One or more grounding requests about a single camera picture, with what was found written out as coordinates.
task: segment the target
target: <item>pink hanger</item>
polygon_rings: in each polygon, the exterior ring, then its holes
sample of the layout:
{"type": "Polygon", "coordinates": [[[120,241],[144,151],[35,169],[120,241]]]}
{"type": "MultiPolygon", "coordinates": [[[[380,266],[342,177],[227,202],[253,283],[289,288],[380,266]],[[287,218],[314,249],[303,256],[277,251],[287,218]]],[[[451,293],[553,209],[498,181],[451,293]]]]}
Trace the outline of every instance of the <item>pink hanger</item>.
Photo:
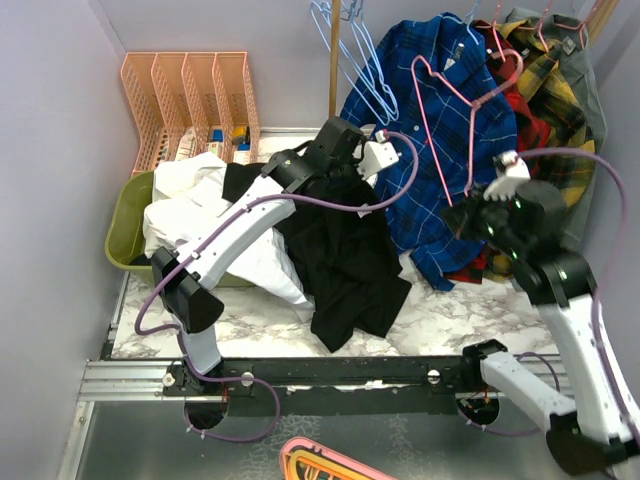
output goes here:
{"type": "MultiPolygon", "coordinates": [[[[499,53],[491,54],[493,58],[497,58],[499,55],[500,55],[499,53]]],[[[520,75],[522,74],[523,62],[522,62],[522,57],[518,54],[518,52],[516,52],[515,50],[509,49],[504,51],[504,55],[516,57],[516,61],[518,63],[516,66],[516,72],[513,75],[511,75],[511,78],[509,78],[509,80],[504,82],[502,85],[499,85],[497,88],[491,90],[490,92],[484,94],[482,97],[473,101],[467,100],[460,92],[458,92],[458,90],[456,90],[456,88],[453,85],[449,83],[449,81],[445,77],[440,75],[438,72],[433,72],[431,70],[431,65],[429,65],[429,62],[427,62],[427,59],[424,58],[422,55],[418,55],[416,58],[413,59],[413,62],[411,62],[411,76],[413,77],[413,85],[416,89],[416,94],[418,95],[418,105],[420,106],[420,113],[422,114],[424,129],[425,129],[425,132],[427,133],[427,143],[429,143],[429,147],[431,148],[431,153],[433,154],[433,160],[436,164],[436,168],[438,169],[438,174],[440,175],[440,181],[442,182],[442,186],[444,187],[445,194],[447,195],[447,201],[449,202],[449,206],[453,206],[453,202],[451,201],[451,195],[449,195],[447,182],[444,179],[444,174],[442,173],[442,168],[440,167],[440,161],[438,160],[438,154],[436,153],[436,148],[431,138],[431,130],[429,130],[429,123],[427,122],[427,114],[424,111],[424,104],[422,102],[422,95],[420,94],[418,78],[416,77],[416,63],[418,61],[421,61],[422,63],[424,63],[424,65],[427,67],[427,71],[429,72],[429,76],[440,79],[440,81],[444,83],[447,86],[447,88],[451,90],[456,97],[458,97],[466,105],[471,107],[471,114],[469,116],[469,168],[468,168],[469,177],[467,179],[467,184],[464,187],[464,194],[469,195],[469,189],[473,185],[473,137],[475,135],[474,127],[476,123],[476,113],[478,112],[478,110],[480,110],[480,107],[482,107],[484,103],[491,100],[496,95],[502,93],[504,90],[506,90],[510,86],[514,85],[518,81],[518,78],[520,77],[520,75]]]]}
{"type": "Polygon", "coordinates": [[[605,1],[606,0],[598,0],[593,5],[593,8],[589,11],[589,14],[585,17],[585,19],[581,21],[578,25],[572,26],[572,25],[565,25],[562,23],[556,23],[556,26],[564,28],[566,30],[580,30],[580,45],[582,45],[582,48],[585,48],[584,29],[587,28],[587,22],[591,20],[591,17],[598,11],[598,9],[602,6],[602,4],[605,1]]]}
{"type": "Polygon", "coordinates": [[[544,46],[544,50],[547,53],[549,53],[549,46],[547,45],[547,42],[544,41],[544,37],[542,36],[542,22],[544,22],[544,19],[549,14],[549,10],[551,10],[551,5],[553,5],[553,0],[549,1],[549,3],[547,4],[547,6],[544,9],[544,12],[542,12],[542,16],[540,17],[540,20],[538,20],[538,23],[536,23],[535,26],[533,26],[533,27],[518,27],[521,30],[537,30],[538,31],[538,37],[540,38],[540,41],[542,42],[542,45],[544,46]]]}
{"type": "Polygon", "coordinates": [[[500,39],[498,38],[498,31],[496,30],[496,26],[498,25],[498,14],[500,13],[500,9],[502,8],[502,5],[500,4],[500,2],[498,2],[498,5],[496,6],[496,11],[493,14],[493,20],[491,21],[491,25],[477,25],[474,28],[490,28],[491,29],[491,33],[493,33],[493,38],[496,41],[496,45],[498,45],[498,50],[500,51],[500,58],[502,58],[502,61],[506,61],[506,58],[504,56],[504,52],[502,51],[502,45],[500,42],[500,39]]]}

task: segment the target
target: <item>black cloth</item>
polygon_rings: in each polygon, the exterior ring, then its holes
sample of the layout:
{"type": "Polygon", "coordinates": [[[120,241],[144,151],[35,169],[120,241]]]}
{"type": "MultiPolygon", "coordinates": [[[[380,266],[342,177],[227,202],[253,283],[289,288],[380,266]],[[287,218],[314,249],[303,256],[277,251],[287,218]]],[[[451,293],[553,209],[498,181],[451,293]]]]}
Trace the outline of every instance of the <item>black cloth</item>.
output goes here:
{"type": "MultiPolygon", "coordinates": [[[[229,164],[222,197],[236,202],[261,168],[229,164]]],[[[379,202],[361,180],[339,192],[329,189],[328,180],[319,180],[307,194],[344,205],[379,202]]],[[[276,228],[305,292],[315,298],[311,331],[329,351],[342,347],[354,328],[384,338],[411,288],[398,278],[401,267],[384,212],[362,215],[297,202],[296,212],[276,228]]]]}

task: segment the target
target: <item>wooden rod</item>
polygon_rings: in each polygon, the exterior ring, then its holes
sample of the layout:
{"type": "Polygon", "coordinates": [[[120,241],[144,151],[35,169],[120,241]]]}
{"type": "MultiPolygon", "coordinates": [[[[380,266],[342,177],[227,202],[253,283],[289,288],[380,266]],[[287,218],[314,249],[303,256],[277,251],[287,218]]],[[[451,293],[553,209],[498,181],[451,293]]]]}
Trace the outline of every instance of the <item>wooden rod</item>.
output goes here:
{"type": "Polygon", "coordinates": [[[331,65],[329,68],[329,118],[336,115],[338,94],[338,53],[340,52],[340,0],[331,2],[331,65]]]}

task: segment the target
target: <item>green bin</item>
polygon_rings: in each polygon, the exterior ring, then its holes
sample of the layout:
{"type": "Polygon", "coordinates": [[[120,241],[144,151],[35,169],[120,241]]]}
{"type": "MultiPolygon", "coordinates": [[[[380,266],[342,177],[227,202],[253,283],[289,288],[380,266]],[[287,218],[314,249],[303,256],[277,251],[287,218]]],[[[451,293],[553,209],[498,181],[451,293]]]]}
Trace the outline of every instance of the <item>green bin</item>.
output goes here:
{"type": "MultiPolygon", "coordinates": [[[[118,197],[104,251],[111,263],[121,270],[136,274],[143,282],[153,285],[150,266],[131,265],[131,261],[144,253],[142,220],[144,209],[151,203],[153,171],[131,177],[118,197]]],[[[248,287],[252,284],[225,273],[219,287],[248,287]]]]}

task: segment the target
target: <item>marble tabletop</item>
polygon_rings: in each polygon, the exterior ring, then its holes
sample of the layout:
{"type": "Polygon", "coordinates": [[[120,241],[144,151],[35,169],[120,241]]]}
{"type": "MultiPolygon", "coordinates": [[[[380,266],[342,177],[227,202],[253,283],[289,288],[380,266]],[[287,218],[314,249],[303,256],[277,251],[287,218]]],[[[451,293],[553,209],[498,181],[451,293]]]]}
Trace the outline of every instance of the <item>marble tabletop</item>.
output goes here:
{"type": "MultiPolygon", "coordinates": [[[[296,146],[309,136],[266,137],[260,142],[259,161],[272,152],[296,146]]],[[[496,338],[512,352],[557,353],[551,334],[526,295],[509,282],[485,279],[481,285],[458,283],[451,292],[434,291],[408,256],[402,256],[402,278],[411,291],[386,338],[356,330],[335,356],[447,355],[466,345],[496,338]]],[[[147,337],[133,325],[151,288],[130,276],[120,315],[112,358],[175,358],[180,356],[175,330],[147,337]]],[[[219,288],[225,304],[216,322],[218,347],[226,357],[318,357],[330,355],[283,300],[258,287],[219,288]]],[[[171,323],[156,299],[144,318],[144,327],[171,323]]]]}

